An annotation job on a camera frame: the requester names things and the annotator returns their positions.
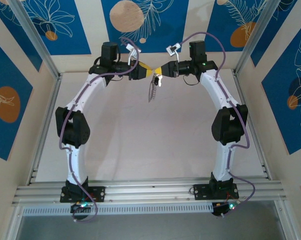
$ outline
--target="beige wall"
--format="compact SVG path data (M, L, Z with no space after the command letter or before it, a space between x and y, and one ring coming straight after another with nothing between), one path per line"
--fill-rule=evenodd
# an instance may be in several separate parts
M239 82L269 167L275 178L282 181L301 229L301 150L288 154L261 84L300 28L301 0L298 0L257 67L249 60Z
M33 90L7 161L0 159L0 239L8 226L11 203L18 185L25 185L40 136L44 115L51 99L55 79L45 64L34 68L0 20L0 47L19 68Z

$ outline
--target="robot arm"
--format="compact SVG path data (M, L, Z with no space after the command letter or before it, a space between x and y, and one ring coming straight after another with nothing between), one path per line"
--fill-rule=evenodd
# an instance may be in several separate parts
M174 53L178 55L175 48L176 45L168 47L167 51L171 56ZM189 51L191 60L179 61L177 58L177 61L170 61L157 68L155 73L158 76L163 75L171 78L192 74L206 88L217 110L216 118L211 127L212 135L217 141L217 155L209 186L205 186L206 190L203 190L208 197L201 200L223 199L227 192L238 196L237 191L234 193L236 185L233 184L233 178L228 171L232 166L236 149L235 147L231 148L231 146L241 139L241 136L244 135L244 129L239 116L229 102L236 106L245 124L248 109L246 105L240 105L232 97L219 75L216 79L218 68L213 61L207 61L204 41L190 42Z
M127 49L130 50L129 57L136 58L136 49L130 44L127 45ZM57 134L64 144L63 149L66 150L68 163L68 177L66 186L62 188L60 199L62 203L74 203L85 199L87 194L83 192L81 187L90 194L95 194L96 187L92 189L88 186L88 175L84 161L85 144L91 133L85 119L85 113L87 113L95 94L107 87L114 77L111 73L122 73L122 75L118 75L128 76L129 80L140 80L152 74L150 67L142 62L136 63L136 60L130 59L128 62L115 61L117 50L118 45L116 43L104 42L99 64L97 61L94 62L94 65L89 69L87 80L73 100L66 107L58 107L55 112Z

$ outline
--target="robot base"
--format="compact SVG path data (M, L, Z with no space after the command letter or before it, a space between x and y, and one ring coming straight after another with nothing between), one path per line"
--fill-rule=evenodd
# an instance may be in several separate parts
M91 203L92 200L75 184L66 181L66 186L63 186L60 194L60 203ZM83 188L93 197L96 203L103 203L105 198L104 186L88 186L88 178L82 184Z
M209 184L195 184L193 188L195 200L227 200L230 196L232 199L240 197L232 178L227 181L217 181L213 173Z

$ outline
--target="white cable tray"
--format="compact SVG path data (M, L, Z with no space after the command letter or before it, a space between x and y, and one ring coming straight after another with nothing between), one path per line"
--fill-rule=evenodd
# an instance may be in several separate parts
M25 207L23 216L70 216L69 205ZM76 215L93 214L87 210ZM98 206L98 215L212 213L211 202L166 204L110 204Z

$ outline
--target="decorative wallpaper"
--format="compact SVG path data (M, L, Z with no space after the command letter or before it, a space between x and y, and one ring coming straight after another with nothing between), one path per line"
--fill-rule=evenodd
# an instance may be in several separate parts
M42 65L42 58L36 51L32 42L24 32L19 21L16 19L11 8L8 6L6 0L0 0L0 19L5 24L6 28L10 31L11 35L15 38L21 49L24 51L28 59L31 61L37 71L40 70Z
M267 0L216 0L207 32L215 35L226 52L242 51ZM207 52L221 52L211 37L205 38Z
M223 44L226 52L242 51L253 29L264 10L268 0L215 0L210 16L207 32L215 35ZM265 42L261 42L253 53L254 61L262 55L277 31L283 24L296 0L282 0L275 11L265 34ZM211 37L205 38L207 52L221 52L221 47Z
M262 86L289 154L301 149L301 29Z
M165 53L183 40L188 0L101 0L109 40L127 37L143 53Z
M285 19L291 12L297 0L281 0L272 18L270 19L264 33L261 35L256 47L250 55L255 67L261 60L267 48L271 44L273 38L283 25Z
M51 55L91 54L74 0L24 0L22 4Z
M0 47L0 158L9 158L33 87Z

